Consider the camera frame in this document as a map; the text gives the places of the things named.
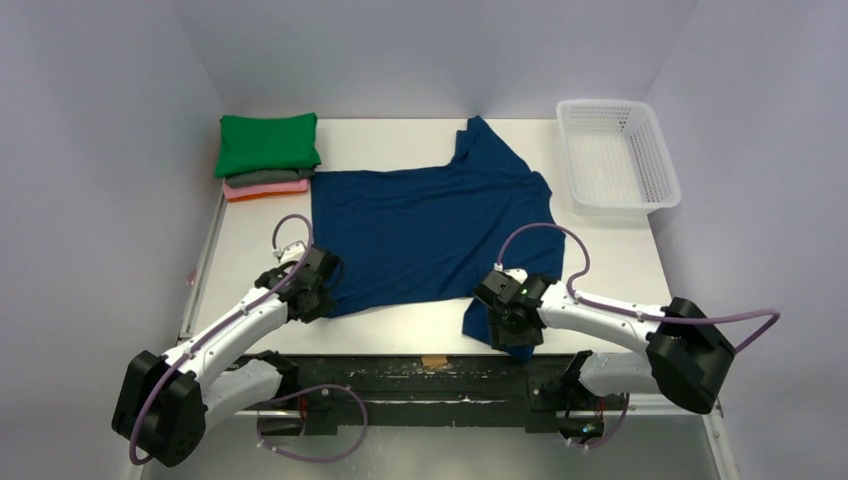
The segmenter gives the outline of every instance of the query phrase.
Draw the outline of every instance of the white wall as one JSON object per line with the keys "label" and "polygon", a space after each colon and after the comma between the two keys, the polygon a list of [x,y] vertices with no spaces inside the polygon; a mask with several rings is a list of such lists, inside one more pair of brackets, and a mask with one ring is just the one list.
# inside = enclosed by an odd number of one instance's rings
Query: white wall
{"label": "white wall", "polygon": [[644,98],[696,3],[174,1],[228,113],[535,118]]}
{"label": "white wall", "polygon": [[647,97],[683,191],[652,218],[673,293],[784,313],[722,395],[743,478],[848,468],[846,32],[840,0],[701,0]]}
{"label": "white wall", "polygon": [[0,477],[114,479],[128,360],[171,345],[222,113],[165,0],[0,0]]}

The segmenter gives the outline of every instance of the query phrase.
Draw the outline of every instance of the white table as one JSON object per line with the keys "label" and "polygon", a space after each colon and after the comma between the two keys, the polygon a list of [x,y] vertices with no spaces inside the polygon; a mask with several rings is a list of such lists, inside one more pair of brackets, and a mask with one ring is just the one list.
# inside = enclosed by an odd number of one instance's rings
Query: white table
{"label": "white table", "polygon": [[[316,148],[323,170],[400,170],[447,164],[457,130],[464,119],[450,120],[321,120]],[[592,270],[578,288],[636,303],[665,304],[668,286],[648,220],[580,217],[572,199],[563,154],[553,120],[491,120],[494,131],[531,169],[539,171],[553,191],[554,220],[573,229],[592,255]],[[310,195],[258,199],[226,205],[207,275],[202,279],[194,331],[218,319],[241,299],[256,277],[276,264],[271,255],[271,231],[286,214],[311,217]],[[305,239],[305,229],[291,221],[280,231],[279,243]],[[576,244],[565,249],[567,276],[583,266]],[[423,355],[497,354],[468,337],[462,316],[469,298],[370,309],[309,325],[291,322],[267,335],[248,352],[277,350],[283,354]],[[580,350],[624,351],[583,334],[546,329],[537,353],[570,354]]]}

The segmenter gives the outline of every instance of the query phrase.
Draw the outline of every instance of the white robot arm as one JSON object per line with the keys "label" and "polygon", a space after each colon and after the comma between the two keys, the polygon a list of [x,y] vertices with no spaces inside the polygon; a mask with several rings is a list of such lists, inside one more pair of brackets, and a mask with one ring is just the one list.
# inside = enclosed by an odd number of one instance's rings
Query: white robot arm
{"label": "white robot arm", "polygon": [[[712,410],[736,351],[714,325],[681,325],[671,318],[705,317],[697,306],[681,298],[660,306],[575,294],[580,300],[636,312],[636,316],[584,305],[564,282],[528,276],[520,269],[493,270],[474,290],[489,312],[493,348],[539,345],[544,328],[584,333],[632,352],[578,354],[567,369],[568,376],[587,394],[662,393],[686,410],[702,414]],[[647,319],[657,317],[669,321]]]}
{"label": "white robot arm", "polygon": [[[282,250],[280,266],[263,273],[236,306],[191,339],[162,355],[148,351],[137,355],[127,368],[112,429],[131,440],[154,384],[174,370],[161,391],[154,392],[155,401],[137,429],[136,439],[152,457],[173,466],[221,420],[280,396],[286,390],[283,386],[290,390],[287,370],[293,364],[279,355],[269,352],[239,368],[232,367],[257,340],[289,320],[308,323],[335,307],[325,282],[340,260],[315,246],[291,281],[269,295],[305,250],[301,242]],[[288,380],[296,382],[295,375],[290,377]]]}

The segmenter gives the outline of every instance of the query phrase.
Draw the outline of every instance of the metal frame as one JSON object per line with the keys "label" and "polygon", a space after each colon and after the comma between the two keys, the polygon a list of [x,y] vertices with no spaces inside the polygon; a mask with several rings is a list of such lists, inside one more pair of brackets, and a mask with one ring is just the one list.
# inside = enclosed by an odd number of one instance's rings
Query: metal frame
{"label": "metal frame", "polygon": [[724,428],[724,412],[721,403],[709,415],[704,415],[704,428],[707,430],[707,439],[713,452],[716,469],[722,480],[740,480],[739,466],[736,457],[733,456],[733,448]]}
{"label": "metal frame", "polygon": [[177,340],[190,338],[194,331],[194,326],[197,323],[197,306],[200,304],[200,300],[203,297],[203,286],[206,284],[206,278],[209,276],[212,255],[215,253],[215,246],[218,243],[218,234],[221,231],[221,224],[224,221],[224,212],[227,210],[227,202],[223,194],[223,182],[221,182],[221,185],[221,191],[218,192],[218,203],[215,205],[215,209],[212,212],[212,223],[209,225],[209,233],[206,235],[206,241],[203,243],[203,249],[200,251],[200,257],[197,259],[194,284],[191,287],[191,292],[189,293],[188,300],[186,301]]}

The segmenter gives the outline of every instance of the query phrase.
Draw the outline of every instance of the purple cable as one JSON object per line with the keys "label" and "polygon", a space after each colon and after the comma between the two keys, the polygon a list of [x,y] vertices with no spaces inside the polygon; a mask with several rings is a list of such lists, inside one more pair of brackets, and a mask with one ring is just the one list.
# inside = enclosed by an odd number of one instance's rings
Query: purple cable
{"label": "purple cable", "polygon": [[307,457],[307,456],[304,456],[304,455],[298,455],[296,453],[287,452],[285,450],[281,450],[281,449],[271,445],[264,438],[262,438],[262,430],[259,428],[260,427],[259,422],[257,422],[257,424],[256,424],[256,434],[259,436],[259,444],[262,445],[263,447],[265,447],[266,449],[268,449],[269,451],[276,453],[277,455],[282,455],[284,457],[288,457],[288,458],[291,458],[291,459],[294,459],[294,460],[299,460],[301,462],[308,462],[308,463],[335,462],[336,460],[341,460],[342,458],[350,455],[357,448],[359,448],[359,445],[361,445],[362,441],[365,440],[365,433],[368,431],[368,412],[365,410],[365,403],[362,401],[362,399],[359,398],[359,396],[357,394],[353,393],[352,391],[348,390],[347,388],[342,387],[341,385],[332,385],[332,384],[316,385],[314,387],[304,388],[303,390],[300,390],[298,392],[294,392],[294,393],[286,395],[284,397],[275,398],[273,400],[270,400],[269,403],[282,403],[282,402],[291,400],[292,398],[299,397],[301,395],[306,395],[307,393],[315,392],[315,391],[318,391],[318,390],[323,390],[325,388],[328,389],[328,390],[341,390],[342,392],[347,393],[348,395],[353,397],[354,400],[356,400],[356,403],[359,404],[359,409],[362,411],[362,431],[359,434],[359,438],[357,438],[356,441],[353,442],[353,445],[351,445],[350,448],[343,451],[342,453],[339,453],[339,454],[336,454],[336,455],[333,455],[333,456],[330,456],[330,457]]}
{"label": "purple cable", "polygon": [[[569,237],[571,237],[577,245],[580,246],[580,250],[583,251],[583,258],[585,259],[585,265],[583,266],[583,270],[571,275],[568,277],[568,280],[565,282],[565,288],[568,290],[568,294],[574,297],[579,303],[597,308],[598,310],[604,310],[610,313],[615,313],[618,315],[625,315],[628,317],[639,318],[639,314],[633,310],[628,310],[626,308],[614,307],[612,305],[607,305],[605,303],[594,302],[592,300],[587,300],[585,298],[577,295],[576,290],[574,289],[574,281],[578,278],[582,277],[589,273],[589,267],[591,266],[591,259],[589,257],[589,249],[586,248],[586,244],[583,243],[583,240],[580,239],[577,235],[574,234],[571,230],[561,227],[555,223],[529,223],[519,228],[518,230],[512,232],[509,237],[507,237],[503,246],[501,247],[501,251],[498,253],[498,265],[503,265],[503,257],[506,252],[507,247],[512,242],[512,240],[521,232],[525,230],[529,230],[531,228],[553,228],[559,230]],[[760,328],[758,328],[754,333],[752,333],[748,338],[746,338],[742,343],[736,346],[736,353],[741,352],[745,348],[747,348],[751,343],[754,342],[757,338],[760,337],[763,333],[766,332],[769,328],[772,327],[777,320],[780,319],[780,312],[773,308],[763,308],[760,310],[753,310],[745,313],[738,313],[736,315],[728,315],[726,317],[712,317],[712,318],[675,318],[675,317],[661,317],[659,315],[649,315],[647,313],[643,313],[641,318],[644,320],[651,320],[655,322],[666,322],[666,323],[676,323],[680,325],[717,325],[721,323],[733,323],[733,322],[741,322],[744,320],[751,320],[758,317],[765,317],[766,315],[771,315]]]}
{"label": "purple cable", "polygon": [[223,321],[221,321],[221,323],[216,325],[215,328],[209,330],[205,335],[200,337],[199,340],[194,342],[194,345],[189,347],[189,351],[187,353],[182,354],[182,356],[180,356],[180,358],[178,358],[177,361],[174,362],[174,364],[171,365],[168,370],[165,371],[162,377],[159,378],[159,381],[156,382],[156,385],[154,385],[153,389],[150,390],[150,394],[147,396],[147,399],[141,406],[141,410],[139,410],[138,412],[138,417],[136,417],[135,423],[133,424],[132,433],[130,434],[130,462],[132,462],[133,465],[144,465],[145,463],[153,459],[152,455],[148,455],[144,458],[138,457],[138,455],[136,454],[136,448],[138,447],[138,437],[141,434],[141,426],[144,424],[144,419],[147,417],[148,412],[150,412],[150,408],[153,406],[153,402],[156,400],[156,397],[159,395],[159,392],[162,391],[162,388],[164,388],[165,383],[167,383],[168,379],[171,378],[174,372],[176,372],[177,369],[179,369],[180,366],[182,366],[182,364],[185,363],[191,355],[197,352],[206,342],[208,342],[210,338],[214,337],[221,330],[230,326],[233,322],[239,319],[245,311],[253,310],[254,308],[256,308],[256,306],[260,305],[262,302],[267,300],[268,297],[276,293],[277,290],[283,287],[283,285],[289,283],[294,274],[297,273],[297,271],[300,270],[300,268],[306,262],[306,257],[309,255],[309,251],[312,249],[312,224],[309,222],[309,219],[304,217],[303,215],[293,213],[291,215],[286,215],[285,217],[281,218],[280,221],[277,222],[277,226],[274,227],[274,233],[271,236],[271,245],[274,247],[275,250],[277,249],[277,232],[280,231],[280,227],[284,223],[286,223],[288,220],[291,220],[292,218],[297,218],[298,220],[303,221],[304,225],[306,225],[306,231],[308,234],[306,241],[306,249],[304,250],[303,255],[300,257],[300,260],[297,261],[294,267],[289,270],[289,273],[286,274],[286,276],[282,280],[280,280],[279,283],[274,285],[271,290],[269,290],[267,293],[257,298],[253,302],[247,304],[244,310],[239,310],[230,315],[229,317],[225,318]]}
{"label": "purple cable", "polygon": [[618,420],[615,421],[615,423],[612,425],[612,427],[610,427],[610,429],[608,431],[604,432],[604,436],[602,436],[597,442],[590,443],[590,444],[580,445],[579,443],[578,444],[569,443],[567,445],[569,447],[577,448],[577,449],[580,449],[580,450],[591,450],[593,448],[598,448],[601,445],[607,443],[612,438],[612,436],[615,435],[615,432],[617,432],[618,429],[621,428],[621,425],[624,423],[624,418],[627,416],[627,410],[629,410],[629,409],[630,409],[630,394],[625,393],[624,394],[624,405],[621,407],[621,415],[618,416]]}

